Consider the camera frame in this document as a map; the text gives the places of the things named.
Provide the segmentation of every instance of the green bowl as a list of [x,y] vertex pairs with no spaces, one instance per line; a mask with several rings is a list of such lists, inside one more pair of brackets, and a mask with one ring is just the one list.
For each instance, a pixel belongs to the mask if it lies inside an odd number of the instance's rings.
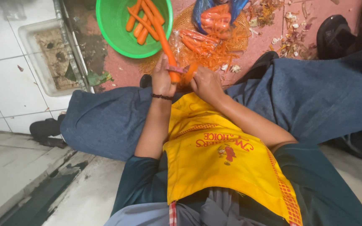
[[[129,18],[127,7],[131,8],[137,0],[97,0],[96,15],[98,26],[108,44],[117,52],[130,58],[146,58],[161,49],[160,42],[149,34],[146,45],[139,45],[132,32],[127,32],[125,25]],[[173,8],[170,0],[152,0],[166,21],[163,29],[166,38],[173,28]]]

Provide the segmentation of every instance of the apron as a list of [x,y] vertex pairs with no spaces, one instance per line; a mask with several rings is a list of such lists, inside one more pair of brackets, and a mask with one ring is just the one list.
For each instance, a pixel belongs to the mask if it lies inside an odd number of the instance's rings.
[[291,225],[302,225],[296,194],[273,154],[195,93],[172,105],[167,204],[208,187],[248,195]]

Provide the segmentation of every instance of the black bracelet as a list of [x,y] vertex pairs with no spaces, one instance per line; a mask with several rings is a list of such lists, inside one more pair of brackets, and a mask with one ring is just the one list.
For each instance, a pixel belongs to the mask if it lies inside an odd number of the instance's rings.
[[164,99],[164,100],[173,100],[172,96],[156,95],[154,93],[152,93],[151,96],[154,97],[154,98],[161,98],[161,99]]

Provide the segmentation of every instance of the right hand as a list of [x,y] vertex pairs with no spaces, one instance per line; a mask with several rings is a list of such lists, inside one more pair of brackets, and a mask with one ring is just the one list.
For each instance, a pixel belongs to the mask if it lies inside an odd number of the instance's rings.
[[226,97],[220,75],[205,67],[198,67],[194,79],[191,80],[191,87],[200,99],[215,108]]

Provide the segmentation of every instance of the denim pants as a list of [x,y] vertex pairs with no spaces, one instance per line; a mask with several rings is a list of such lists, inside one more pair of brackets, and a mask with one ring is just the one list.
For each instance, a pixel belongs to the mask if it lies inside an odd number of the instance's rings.
[[[151,88],[75,91],[61,134],[73,149],[126,161],[135,151]],[[362,51],[334,60],[275,59],[262,79],[225,91],[235,101],[318,144],[362,130]]]

